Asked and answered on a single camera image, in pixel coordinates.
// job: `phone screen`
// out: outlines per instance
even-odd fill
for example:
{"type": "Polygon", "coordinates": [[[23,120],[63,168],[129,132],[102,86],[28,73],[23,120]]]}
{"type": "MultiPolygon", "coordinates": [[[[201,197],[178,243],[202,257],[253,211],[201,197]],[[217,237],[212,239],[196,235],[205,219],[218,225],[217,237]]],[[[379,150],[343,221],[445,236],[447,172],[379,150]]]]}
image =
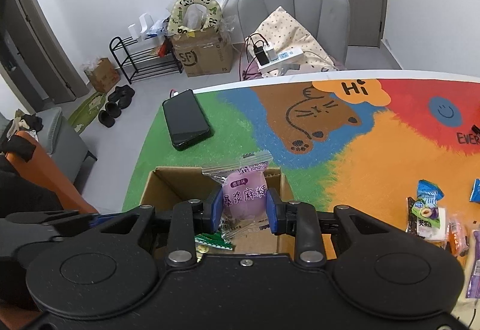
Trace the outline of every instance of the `phone screen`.
{"type": "Polygon", "coordinates": [[[180,146],[210,131],[210,126],[191,90],[165,100],[163,113],[174,146],[180,146]]]}

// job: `shoe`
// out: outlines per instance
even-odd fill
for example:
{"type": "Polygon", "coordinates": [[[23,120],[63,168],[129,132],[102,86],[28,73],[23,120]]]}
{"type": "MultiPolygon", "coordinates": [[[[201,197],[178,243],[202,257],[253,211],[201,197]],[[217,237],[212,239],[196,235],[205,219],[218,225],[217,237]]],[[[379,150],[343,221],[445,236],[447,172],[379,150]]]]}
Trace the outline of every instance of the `shoe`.
{"type": "Polygon", "coordinates": [[[131,96],[129,96],[128,94],[124,94],[122,97],[120,97],[120,100],[118,100],[118,107],[120,109],[128,108],[130,104],[131,96]]]}
{"type": "Polygon", "coordinates": [[[117,104],[115,104],[114,102],[108,102],[105,104],[105,110],[107,111],[107,113],[113,117],[114,119],[116,119],[117,117],[119,117],[121,114],[122,114],[122,111],[121,109],[119,108],[119,106],[117,104]]]}
{"type": "Polygon", "coordinates": [[[111,117],[106,110],[103,109],[98,113],[98,121],[108,128],[115,124],[115,119],[111,117]]]}
{"type": "Polygon", "coordinates": [[[123,85],[123,86],[116,86],[115,90],[109,94],[108,96],[108,101],[109,102],[117,102],[120,100],[120,97],[124,95],[128,95],[130,97],[133,97],[135,94],[135,90],[133,90],[130,86],[128,85],[123,85]]]}

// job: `gray tile floor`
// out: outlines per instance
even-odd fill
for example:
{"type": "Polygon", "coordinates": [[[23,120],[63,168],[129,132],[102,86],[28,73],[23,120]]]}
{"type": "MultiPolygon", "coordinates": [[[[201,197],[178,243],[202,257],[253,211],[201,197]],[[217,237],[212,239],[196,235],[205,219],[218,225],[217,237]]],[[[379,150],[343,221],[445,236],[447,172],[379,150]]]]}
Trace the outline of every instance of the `gray tile floor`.
{"type": "MultiPolygon", "coordinates": [[[[389,65],[380,49],[352,46],[347,52],[346,67],[388,69],[389,65]]],[[[159,107],[169,97],[170,90],[199,89],[236,82],[238,79],[237,60],[227,74],[188,78],[185,73],[175,73],[134,82],[133,101],[130,107],[122,111],[113,127],[107,128],[94,120],[81,134],[98,158],[97,162],[87,160],[83,164],[75,182],[83,198],[101,213],[120,212],[145,137],[159,107]]],[[[124,81],[120,81],[119,85],[125,84],[124,81]]],[[[69,117],[85,98],[61,104],[64,116],[69,117]]]]}

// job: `power strip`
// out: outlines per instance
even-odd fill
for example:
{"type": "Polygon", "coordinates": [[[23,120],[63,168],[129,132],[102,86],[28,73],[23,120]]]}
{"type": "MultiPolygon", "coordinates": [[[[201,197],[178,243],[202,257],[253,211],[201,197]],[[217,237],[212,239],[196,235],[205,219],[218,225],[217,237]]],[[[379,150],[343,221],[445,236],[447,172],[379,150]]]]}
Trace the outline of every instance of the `power strip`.
{"type": "Polygon", "coordinates": [[[281,65],[284,65],[285,63],[292,63],[298,56],[302,54],[303,54],[302,49],[298,47],[294,47],[292,49],[282,51],[278,54],[277,59],[275,59],[274,61],[268,62],[263,66],[260,66],[260,63],[258,63],[257,61],[258,70],[260,70],[260,73],[262,74],[268,73],[274,69],[278,69],[281,65]]]}

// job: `orange cloud shape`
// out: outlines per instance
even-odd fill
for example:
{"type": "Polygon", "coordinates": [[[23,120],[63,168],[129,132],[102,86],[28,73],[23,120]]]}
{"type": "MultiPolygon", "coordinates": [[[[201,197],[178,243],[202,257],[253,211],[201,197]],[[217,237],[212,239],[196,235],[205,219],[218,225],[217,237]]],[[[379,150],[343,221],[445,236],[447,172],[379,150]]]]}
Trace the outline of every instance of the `orange cloud shape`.
{"type": "Polygon", "coordinates": [[[391,101],[378,79],[313,81],[312,85],[323,92],[335,93],[338,98],[351,104],[369,102],[375,107],[385,107],[391,101]]]}

